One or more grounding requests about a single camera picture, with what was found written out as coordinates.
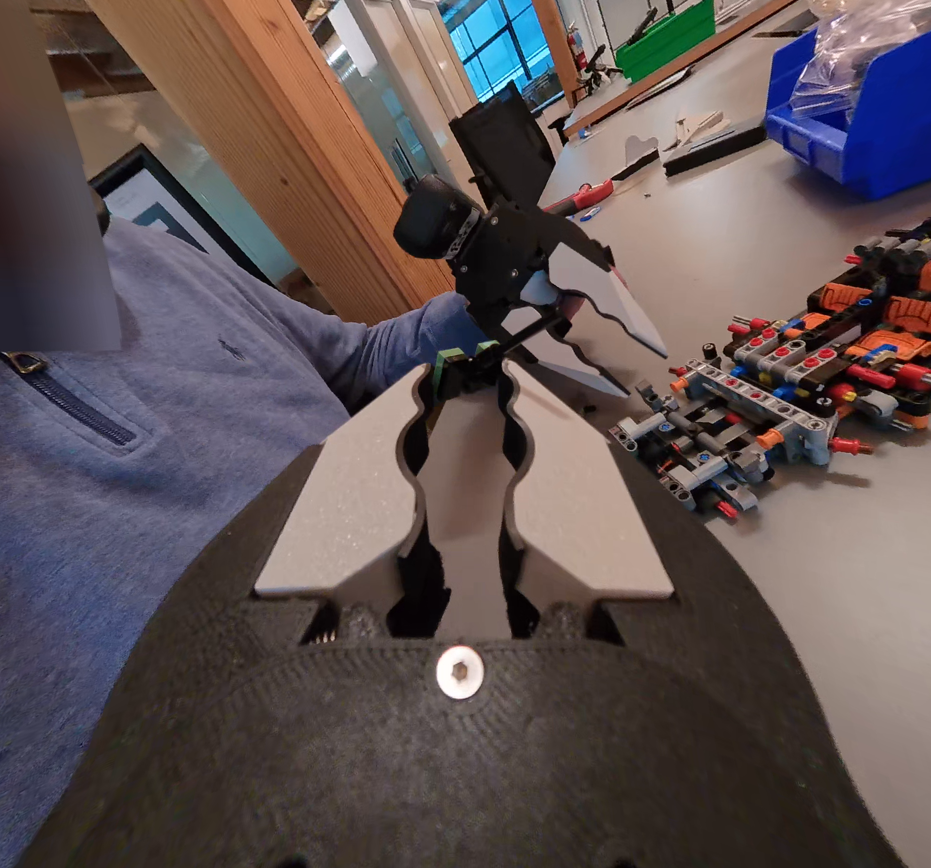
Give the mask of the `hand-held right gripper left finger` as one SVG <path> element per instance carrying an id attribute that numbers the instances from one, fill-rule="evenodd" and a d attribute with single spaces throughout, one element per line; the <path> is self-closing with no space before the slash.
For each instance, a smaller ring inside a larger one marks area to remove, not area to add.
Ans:
<path id="1" fill-rule="evenodd" d="M 397 605 L 426 515 L 430 368 L 420 364 L 332 432 L 254 584 L 259 598 Z"/>

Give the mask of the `lego chassis model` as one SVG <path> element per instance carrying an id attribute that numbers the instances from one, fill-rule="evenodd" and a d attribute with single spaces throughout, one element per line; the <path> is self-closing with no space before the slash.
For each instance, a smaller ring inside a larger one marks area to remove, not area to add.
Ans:
<path id="1" fill-rule="evenodd" d="M 835 454 L 870 455 L 839 435 L 846 417 L 925 432 L 930 221 L 864 239 L 844 263 L 795 316 L 735 316 L 722 350 L 707 343 L 670 370 L 667 394 L 641 382 L 649 415 L 615 423 L 611 441 L 688 510 L 734 521 L 758 506 L 775 458 L 823 467 Z"/>

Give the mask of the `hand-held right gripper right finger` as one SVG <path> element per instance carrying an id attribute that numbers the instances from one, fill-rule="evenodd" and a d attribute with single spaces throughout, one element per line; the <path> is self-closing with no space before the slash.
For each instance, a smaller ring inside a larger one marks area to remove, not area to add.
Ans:
<path id="1" fill-rule="evenodd" d="M 668 600 L 673 584 L 607 438 L 516 361 L 500 374 L 514 589 L 535 608 Z"/>

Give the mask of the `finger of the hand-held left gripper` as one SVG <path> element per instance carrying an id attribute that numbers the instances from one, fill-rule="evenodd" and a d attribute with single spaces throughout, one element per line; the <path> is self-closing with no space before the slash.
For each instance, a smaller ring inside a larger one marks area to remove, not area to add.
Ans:
<path id="1" fill-rule="evenodd" d="M 617 398 L 630 396 L 609 371 L 588 359 L 572 344 L 559 339 L 526 339 L 528 350 L 543 367 L 572 379 L 590 389 Z"/>
<path id="2" fill-rule="evenodd" d="M 654 322 L 637 303 L 617 271 L 585 256 L 580 249 L 558 243 L 547 262 L 553 287 L 565 296 L 581 297 L 601 317 L 624 328 L 632 339 L 661 358 L 668 357 L 666 343 Z"/>

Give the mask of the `blue storage bin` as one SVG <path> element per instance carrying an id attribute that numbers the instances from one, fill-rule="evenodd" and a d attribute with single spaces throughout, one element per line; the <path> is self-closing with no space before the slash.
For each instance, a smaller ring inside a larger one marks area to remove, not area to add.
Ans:
<path id="1" fill-rule="evenodd" d="M 873 60 L 852 117 L 794 117 L 789 97 L 816 32 L 773 56 L 764 125 L 787 153 L 858 196 L 878 200 L 930 179 L 930 36 Z"/>

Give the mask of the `white cardboard cutouts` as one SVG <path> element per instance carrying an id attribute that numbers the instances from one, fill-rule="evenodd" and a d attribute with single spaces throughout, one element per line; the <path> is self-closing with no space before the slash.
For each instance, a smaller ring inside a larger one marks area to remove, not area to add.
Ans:
<path id="1" fill-rule="evenodd" d="M 726 130 L 730 125 L 731 120 L 721 110 L 681 115 L 673 124 L 672 143 L 669 145 L 663 145 L 656 136 L 628 136 L 624 145 L 625 165 L 632 165 L 653 152 L 656 152 L 658 159 L 665 164 L 674 153 L 693 143 L 704 141 L 712 133 Z"/>

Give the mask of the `black green lego piece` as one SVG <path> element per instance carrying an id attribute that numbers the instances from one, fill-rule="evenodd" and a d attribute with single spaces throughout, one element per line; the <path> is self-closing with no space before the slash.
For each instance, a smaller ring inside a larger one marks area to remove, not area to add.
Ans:
<path id="1" fill-rule="evenodd" d="M 473 355 L 467 355 L 459 348 L 438 353 L 429 375 L 418 388 L 418 395 L 425 406 L 434 409 L 462 395 L 497 386 L 505 374 L 504 362 L 511 360 L 514 354 L 522 360 L 526 351 L 536 362 L 542 362 L 540 354 L 526 348 L 531 339 L 546 337 L 559 340 L 569 331 L 570 320 L 559 309 L 542 313 L 533 306 L 519 307 L 508 318 L 514 316 L 522 316 L 525 324 L 515 331 L 503 327 L 500 333 L 504 339 L 480 343 Z"/>

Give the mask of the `black foam block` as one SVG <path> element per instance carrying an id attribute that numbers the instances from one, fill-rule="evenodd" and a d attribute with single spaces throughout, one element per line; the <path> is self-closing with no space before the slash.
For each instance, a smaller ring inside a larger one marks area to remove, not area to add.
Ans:
<path id="1" fill-rule="evenodd" d="M 679 176 L 690 170 L 742 153 L 765 140 L 766 130 L 763 118 L 730 126 L 701 141 L 692 141 L 674 150 L 663 165 L 665 175 L 666 177 Z"/>

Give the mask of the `red handled tool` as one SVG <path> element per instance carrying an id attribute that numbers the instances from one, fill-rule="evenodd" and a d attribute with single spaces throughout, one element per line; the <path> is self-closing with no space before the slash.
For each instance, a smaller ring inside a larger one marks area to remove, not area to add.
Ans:
<path id="1" fill-rule="evenodd" d="M 599 205 L 613 195 L 615 180 L 609 177 L 596 186 L 582 185 L 576 192 L 544 208 L 544 211 L 562 218 L 569 218 Z"/>

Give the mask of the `green bin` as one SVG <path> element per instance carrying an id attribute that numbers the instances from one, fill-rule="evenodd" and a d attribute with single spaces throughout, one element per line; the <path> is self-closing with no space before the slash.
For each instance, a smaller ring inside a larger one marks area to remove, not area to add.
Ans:
<path id="1" fill-rule="evenodd" d="M 714 1 L 701 0 L 652 24 L 634 44 L 618 48 L 615 66 L 631 83 L 640 82 L 712 37 L 715 29 Z"/>

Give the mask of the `person's torso in blue sweater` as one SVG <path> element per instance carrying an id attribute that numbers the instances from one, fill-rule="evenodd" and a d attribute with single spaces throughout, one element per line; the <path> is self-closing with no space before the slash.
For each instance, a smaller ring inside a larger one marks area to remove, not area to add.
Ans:
<path id="1" fill-rule="evenodd" d="M 2 353 L 2 866 L 180 573 L 378 376 L 376 329 L 153 227 L 104 246 L 120 348 Z"/>

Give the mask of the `black office chair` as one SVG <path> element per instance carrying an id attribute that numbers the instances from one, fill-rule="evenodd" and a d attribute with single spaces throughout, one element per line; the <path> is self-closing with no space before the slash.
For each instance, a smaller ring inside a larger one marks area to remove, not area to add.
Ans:
<path id="1" fill-rule="evenodd" d="M 514 82 L 449 122 L 486 207 L 536 207 L 555 167 L 546 135 Z"/>

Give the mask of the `framed wall screen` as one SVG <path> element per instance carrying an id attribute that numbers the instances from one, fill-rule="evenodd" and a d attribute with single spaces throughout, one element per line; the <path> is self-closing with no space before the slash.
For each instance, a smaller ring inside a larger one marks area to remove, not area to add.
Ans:
<path id="1" fill-rule="evenodd" d="M 248 274 L 272 284 L 145 144 L 137 144 L 88 182 L 113 217 L 167 233 L 204 254 L 226 255 Z"/>

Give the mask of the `clear plastic bags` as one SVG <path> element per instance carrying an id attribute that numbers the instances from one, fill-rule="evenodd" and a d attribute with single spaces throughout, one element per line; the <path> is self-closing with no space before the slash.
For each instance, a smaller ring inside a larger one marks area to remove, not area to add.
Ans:
<path id="1" fill-rule="evenodd" d="M 930 0 L 849 0 L 821 18 L 812 57 L 789 97 L 796 118 L 852 116 L 868 67 L 929 31 Z"/>

